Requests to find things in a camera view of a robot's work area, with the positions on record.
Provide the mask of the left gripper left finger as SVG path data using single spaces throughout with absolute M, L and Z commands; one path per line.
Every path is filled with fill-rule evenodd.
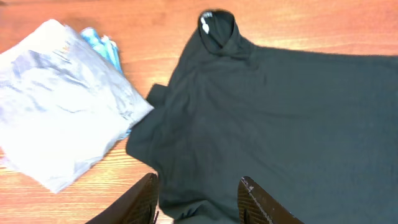
M 158 197 L 158 176 L 148 173 L 86 224 L 154 224 Z

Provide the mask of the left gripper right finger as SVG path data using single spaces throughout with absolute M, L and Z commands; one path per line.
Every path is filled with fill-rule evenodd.
M 304 224 L 248 176 L 238 185 L 238 208 L 240 224 Z

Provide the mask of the black t-shirt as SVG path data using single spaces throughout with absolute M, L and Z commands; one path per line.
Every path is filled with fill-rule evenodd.
M 252 177 L 305 223 L 397 222 L 397 57 L 256 46 L 206 11 L 127 153 L 179 223 L 238 223 Z

